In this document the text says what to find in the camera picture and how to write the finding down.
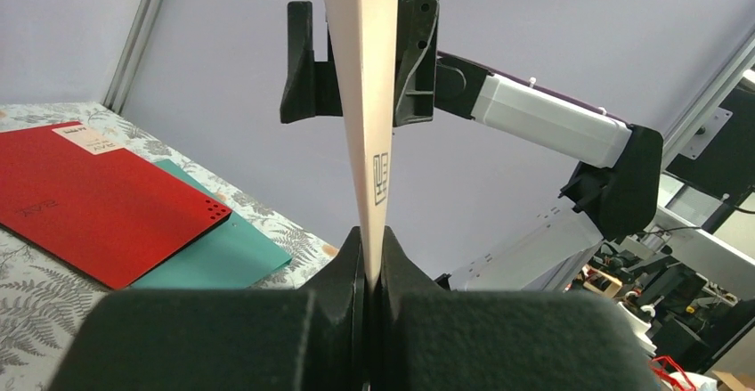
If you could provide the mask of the beige cardboard sheet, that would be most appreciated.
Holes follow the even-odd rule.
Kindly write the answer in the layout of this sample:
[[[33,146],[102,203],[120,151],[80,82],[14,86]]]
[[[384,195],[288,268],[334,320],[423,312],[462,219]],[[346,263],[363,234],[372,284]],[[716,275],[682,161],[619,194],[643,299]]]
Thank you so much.
[[[381,271],[391,171],[398,0],[324,0],[369,289]]]

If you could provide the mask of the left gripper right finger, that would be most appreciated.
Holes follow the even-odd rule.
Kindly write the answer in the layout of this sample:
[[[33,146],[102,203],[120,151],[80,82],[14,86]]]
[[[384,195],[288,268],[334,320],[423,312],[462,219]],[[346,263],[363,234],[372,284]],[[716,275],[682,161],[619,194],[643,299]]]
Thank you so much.
[[[372,307],[375,390],[654,390],[620,309],[586,291],[450,291],[391,229]]]

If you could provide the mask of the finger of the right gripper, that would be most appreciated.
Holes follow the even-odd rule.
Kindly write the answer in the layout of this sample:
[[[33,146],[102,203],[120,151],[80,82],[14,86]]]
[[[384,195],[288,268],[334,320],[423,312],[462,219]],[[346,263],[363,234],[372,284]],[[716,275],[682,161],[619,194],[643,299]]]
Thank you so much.
[[[288,71],[280,102],[280,122],[343,115],[335,60],[316,61],[313,48],[313,4],[287,5]]]
[[[398,0],[395,127],[433,118],[438,15],[439,0]]]

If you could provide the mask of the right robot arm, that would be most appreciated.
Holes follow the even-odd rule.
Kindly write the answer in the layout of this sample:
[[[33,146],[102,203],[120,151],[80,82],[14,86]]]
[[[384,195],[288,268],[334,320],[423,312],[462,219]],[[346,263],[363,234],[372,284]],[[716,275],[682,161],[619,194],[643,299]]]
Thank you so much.
[[[612,240],[642,232],[653,219],[662,159],[662,136],[627,124],[535,82],[511,77],[454,54],[437,51],[440,0],[398,0],[395,95],[396,126],[433,119],[434,110],[515,135],[577,159],[558,198],[572,202],[599,236]],[[284,124],[318,116],[343,117],[334,48],[316,61],[313,6],[288,3],[288,75],[280,103]],[[366,156],[356,171],[360,210],[376,217],[386,207],[390,153]]]

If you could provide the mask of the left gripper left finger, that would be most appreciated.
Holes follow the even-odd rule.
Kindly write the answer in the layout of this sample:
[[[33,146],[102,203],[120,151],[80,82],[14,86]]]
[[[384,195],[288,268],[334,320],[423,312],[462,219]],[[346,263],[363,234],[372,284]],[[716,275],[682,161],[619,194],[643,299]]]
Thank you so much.
[[[89,313],[53,390],[363,390],[361,235],[298,289],[129,289]]]

